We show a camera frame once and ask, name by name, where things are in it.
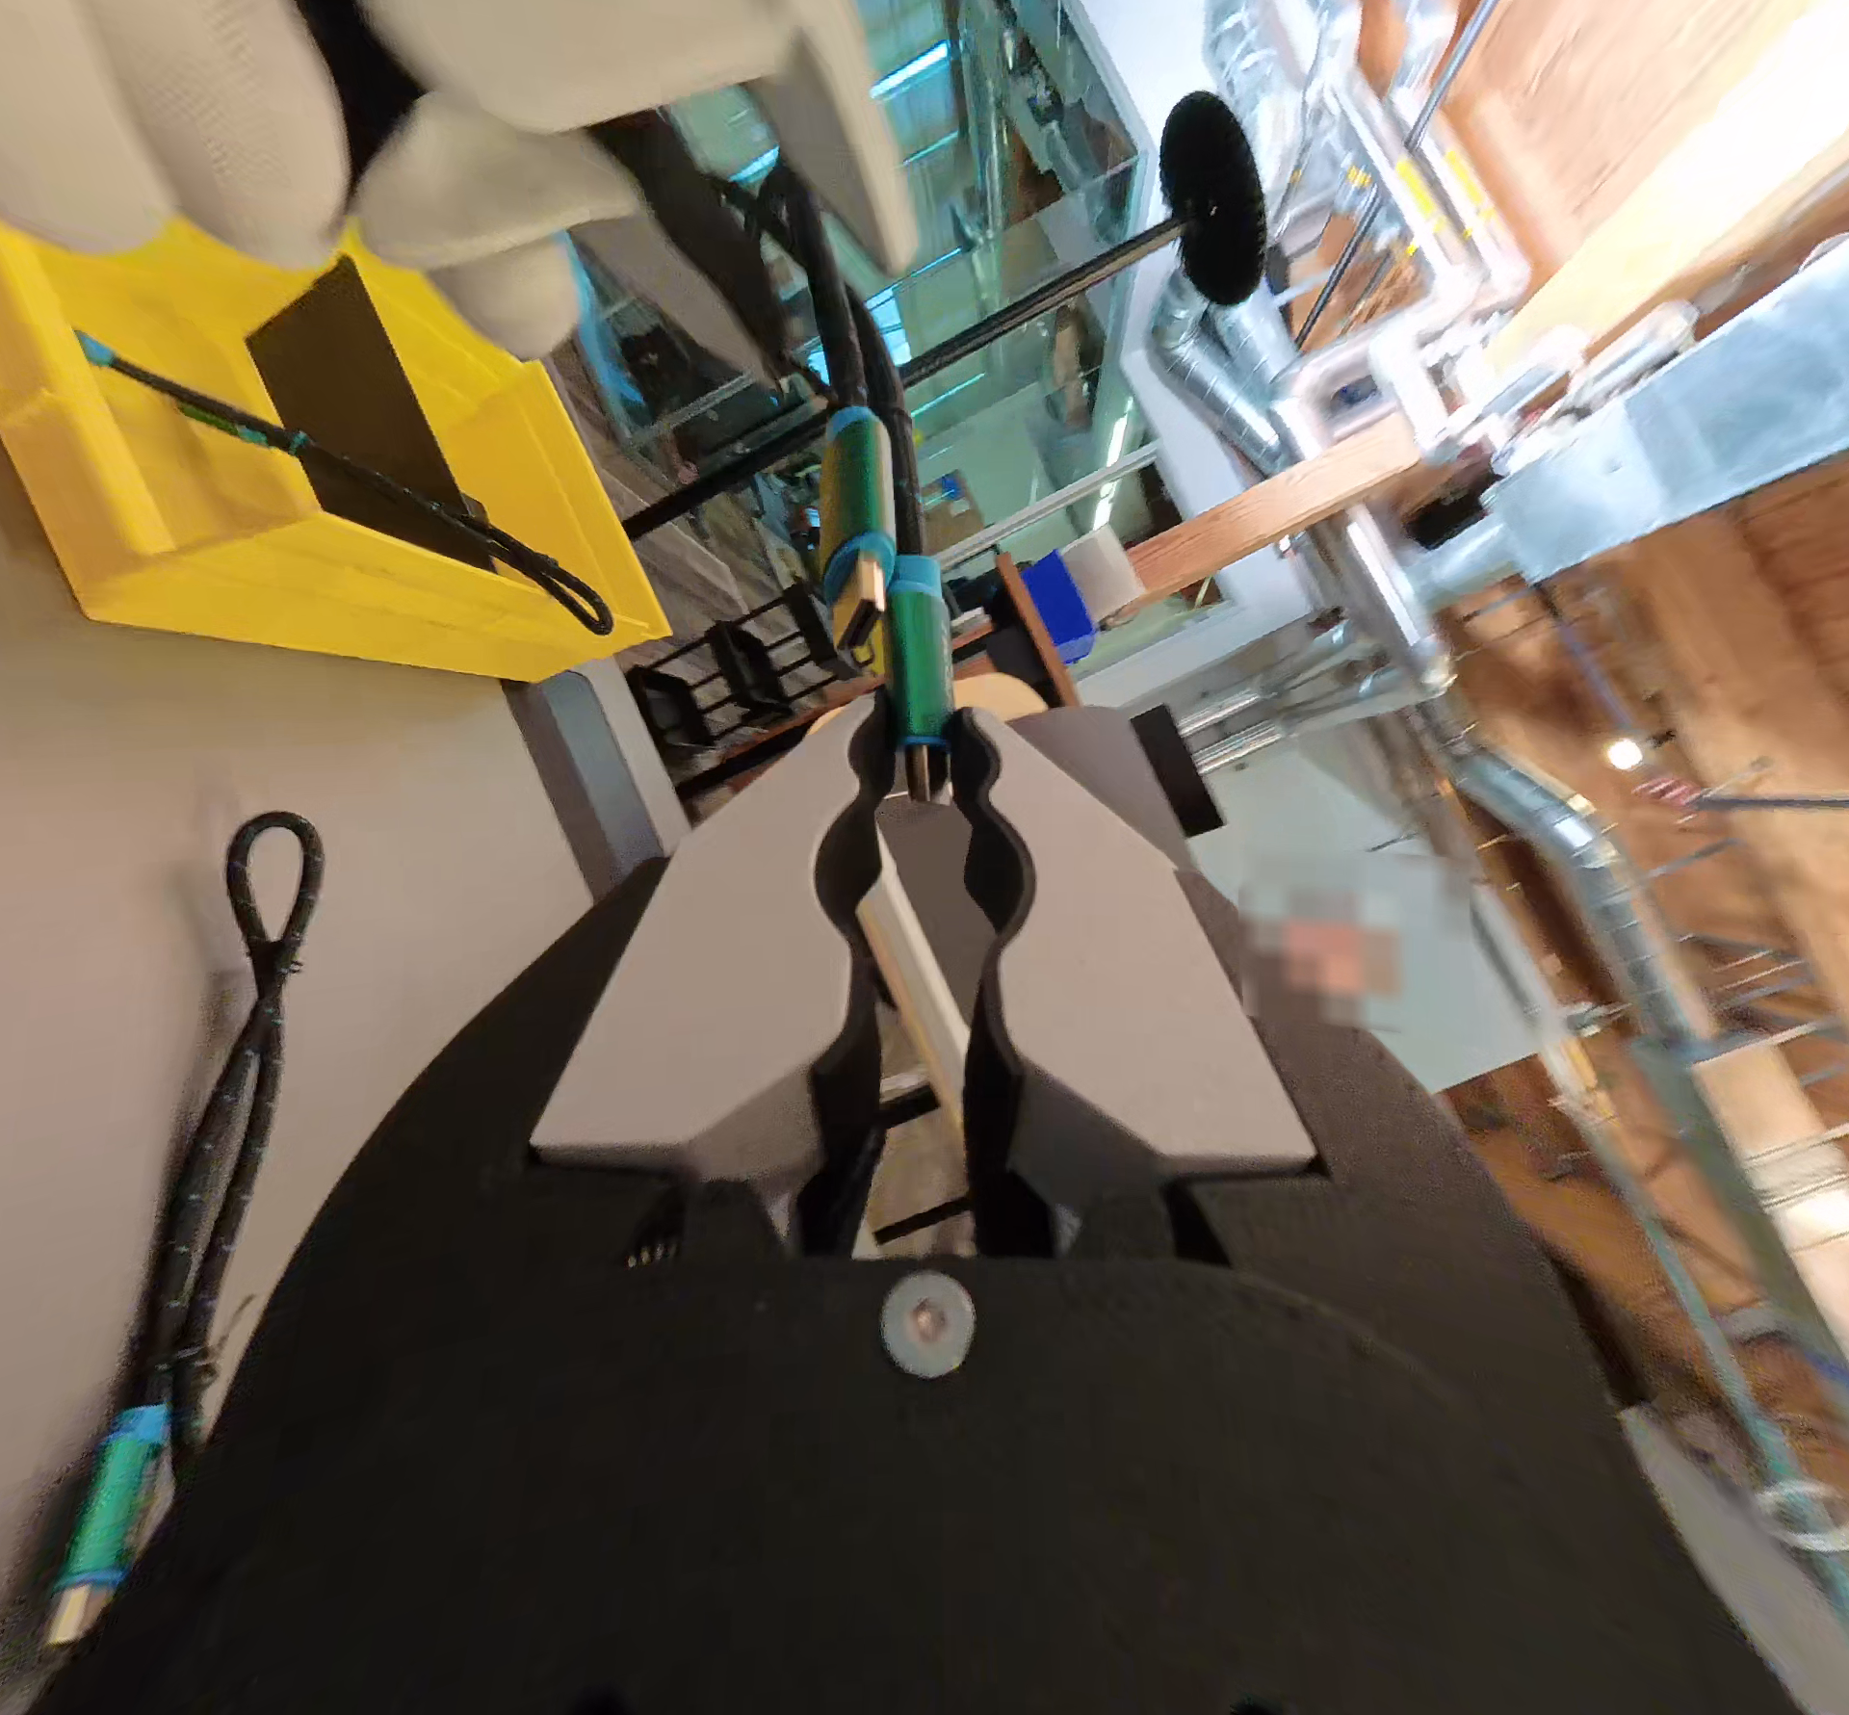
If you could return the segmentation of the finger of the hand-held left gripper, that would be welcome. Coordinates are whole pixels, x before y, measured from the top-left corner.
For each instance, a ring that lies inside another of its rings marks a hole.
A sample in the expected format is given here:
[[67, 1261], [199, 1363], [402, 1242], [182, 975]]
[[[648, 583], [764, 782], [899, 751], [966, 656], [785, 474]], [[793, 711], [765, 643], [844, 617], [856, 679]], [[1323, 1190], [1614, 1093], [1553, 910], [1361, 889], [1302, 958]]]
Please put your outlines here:
[[856, 0], [780, 0], [792, 46], [751, 86], [785, 156], [885, 274], [917, 253], [909, 177], [871, 97], [871, 59]]

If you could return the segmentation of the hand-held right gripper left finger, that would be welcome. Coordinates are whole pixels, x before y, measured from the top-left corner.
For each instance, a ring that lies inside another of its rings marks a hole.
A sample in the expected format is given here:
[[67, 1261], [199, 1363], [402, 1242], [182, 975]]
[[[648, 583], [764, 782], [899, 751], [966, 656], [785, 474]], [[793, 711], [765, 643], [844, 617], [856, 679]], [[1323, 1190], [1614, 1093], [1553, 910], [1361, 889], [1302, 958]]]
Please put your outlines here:
[[870, 1018], [821, 868], [839, 833], [852, 917], [879, 863], [864, 768], [883, 761], [883, 703], [862, 696], [688, 834], [532, 1129], [542, 1160], [821, 1173], [814, 1074]]

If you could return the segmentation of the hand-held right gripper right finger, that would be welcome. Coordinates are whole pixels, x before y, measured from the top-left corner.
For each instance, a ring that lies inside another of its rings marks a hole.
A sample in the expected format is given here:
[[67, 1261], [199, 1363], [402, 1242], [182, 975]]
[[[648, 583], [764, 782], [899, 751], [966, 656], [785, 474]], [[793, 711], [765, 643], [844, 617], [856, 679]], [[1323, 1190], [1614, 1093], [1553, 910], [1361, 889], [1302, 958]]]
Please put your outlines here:
[[966, 889], [995, 925], [966, 1101], [1004, 1173], [1302, 1173], [1313, 1136], [1190, 892], [989, 711], [960, 717]]

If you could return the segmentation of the yellow plastic bin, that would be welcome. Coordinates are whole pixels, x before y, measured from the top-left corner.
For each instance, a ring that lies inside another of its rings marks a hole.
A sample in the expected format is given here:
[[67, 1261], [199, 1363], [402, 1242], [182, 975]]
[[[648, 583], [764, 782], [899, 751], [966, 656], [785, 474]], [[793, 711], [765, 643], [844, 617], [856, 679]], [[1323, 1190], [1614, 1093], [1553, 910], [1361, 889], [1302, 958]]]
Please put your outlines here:
[[304, 466], [207, 426], [132, 365], [275, 425], [247, 342], [311, 288], [170, 223], [86, 256], [3, 231], [4, 448], [93, 620], [511, 682], [667, 639], [672, 623], [549, 372], [463, 324], [426, 276], [349, 235], [384, 333], [461, 493], [590, 586], [596, 637], [530, 579], [414, 546], [316, 502]]

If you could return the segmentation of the white tablet stand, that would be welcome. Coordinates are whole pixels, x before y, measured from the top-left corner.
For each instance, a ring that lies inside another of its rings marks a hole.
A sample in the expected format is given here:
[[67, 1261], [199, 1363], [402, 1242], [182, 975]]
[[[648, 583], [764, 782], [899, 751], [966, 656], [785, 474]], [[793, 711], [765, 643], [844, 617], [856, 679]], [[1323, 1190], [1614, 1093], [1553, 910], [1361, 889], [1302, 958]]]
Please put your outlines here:
[[988, 936], [980, 916], [960, 921], [966, 826], [947, 791], [913, 802], [896, 791], [877, 815], [882, 871], [856, 917], [892, 1022], [883, 1044], [897, 1068], [883, 1074], [883, 1145], [856, 1253], [964, 1253], [975, 1249], [966, 1173], [966, 1053], [972, 998], [945, 965], [957, 928]]

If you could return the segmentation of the glass railing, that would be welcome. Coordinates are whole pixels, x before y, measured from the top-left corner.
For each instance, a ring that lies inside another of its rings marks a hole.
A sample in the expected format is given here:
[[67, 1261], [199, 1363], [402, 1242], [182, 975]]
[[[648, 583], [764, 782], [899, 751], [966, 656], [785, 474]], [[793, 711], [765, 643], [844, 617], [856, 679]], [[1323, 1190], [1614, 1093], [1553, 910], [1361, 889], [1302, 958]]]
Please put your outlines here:
[[[937, 40], [875, 90], [897, 127], [917, 209], [917, 258], [875, 288], [867, 256], [830, 223], [844, 274], [909, 382], [928, 549], [1080, 479], [1122, 455], [1138, 409], [1119, 369], [1119, 296], [1103, 278], [1045, 304], [982, 349], [947, 358], [989, 315], [1029, 299], [1090, 256], [1119, 246], [1143, 198], [1143, 153], [1107, 94], [1067, 94], [1045, 64], [1005, 64]], [[742, 482], [695, 507], [672, 532], [733, 572], [818, 577], [818, 442], [765, 457], [783, 417], [818, 417], [803, 376], [758, 387], [707, 354], [627, 296], [609, 260], [581, 251], [589, 321], [552, 363], [596, 457], [622, 457], [622, 515], [709, 470], [750, 458]]]

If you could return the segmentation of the black vertical pole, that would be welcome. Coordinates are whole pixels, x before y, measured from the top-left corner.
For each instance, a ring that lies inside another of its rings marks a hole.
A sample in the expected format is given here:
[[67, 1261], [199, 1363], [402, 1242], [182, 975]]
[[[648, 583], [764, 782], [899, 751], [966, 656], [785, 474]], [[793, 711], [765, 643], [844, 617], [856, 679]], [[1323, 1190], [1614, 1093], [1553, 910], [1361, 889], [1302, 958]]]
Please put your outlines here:
[[[1210, 304], [1233, 307], [1247, 299], [1266, 269], [1268, 222], [1260, 165], [1236, 112], [1210, 92], [1186, 94], [1165, 123], [1157, 163], [1166, 220], [1059, 269], [1036, 291], [902, 365], [899, 392], [921, 387], [1166, 246], [1176, 246], [1184, 271]], [[783, 411], [733, 455], [700, 470], [695, 482], [672, 486], [662, 499], [633, 509], [621, 525], [634, 542], [660, 532], [747, 485], [776, 462], [810, 450], [821, 431], [821, 406]]]

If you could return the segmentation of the stacked blue bins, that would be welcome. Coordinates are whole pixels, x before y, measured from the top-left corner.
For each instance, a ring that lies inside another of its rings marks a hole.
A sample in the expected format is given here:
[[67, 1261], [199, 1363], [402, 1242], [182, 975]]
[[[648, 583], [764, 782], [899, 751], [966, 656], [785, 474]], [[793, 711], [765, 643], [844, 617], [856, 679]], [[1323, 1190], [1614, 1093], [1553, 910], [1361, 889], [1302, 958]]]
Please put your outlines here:
[[1059, 659], [1067, 666], [1081, 664], [1095, 648], [1097, 617], [1066, 556], [1050, 550], [1025, 568], [1022, 577]]

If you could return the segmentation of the silver pipe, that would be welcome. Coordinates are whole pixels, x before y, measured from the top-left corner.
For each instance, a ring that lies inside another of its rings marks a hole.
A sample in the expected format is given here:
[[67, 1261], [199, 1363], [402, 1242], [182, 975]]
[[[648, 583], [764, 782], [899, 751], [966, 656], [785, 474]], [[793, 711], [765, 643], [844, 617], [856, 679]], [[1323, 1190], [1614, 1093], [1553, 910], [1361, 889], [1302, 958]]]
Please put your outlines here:
[[1146, 327], [1148, 358], [1218, 441], [1268, 479], [1289, 469], [1293, 450], [1277, 426], [1264, 367], [1229, 349], [1218, 315], [1176, 263]]
[[1688, 1051], [1719, 1039], [1711, 1002], [1596, 809], [1466, 728], [1432, 719], [1432, 732], [1465, 797], [1539, 853], [1645, 1033]]

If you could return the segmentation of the wooden column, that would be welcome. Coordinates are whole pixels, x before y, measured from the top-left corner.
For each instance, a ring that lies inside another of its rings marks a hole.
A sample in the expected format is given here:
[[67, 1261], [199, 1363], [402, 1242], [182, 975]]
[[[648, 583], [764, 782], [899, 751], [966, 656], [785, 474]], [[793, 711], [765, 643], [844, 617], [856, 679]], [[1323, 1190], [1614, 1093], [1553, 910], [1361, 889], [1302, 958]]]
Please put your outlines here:
[[1434, 469], [1404, 417], [1389, 416], [1207, 515], [1157, 532], [1128, 550], [1143, 608], [1199, 586], [1264, 546], [1319, 525]]

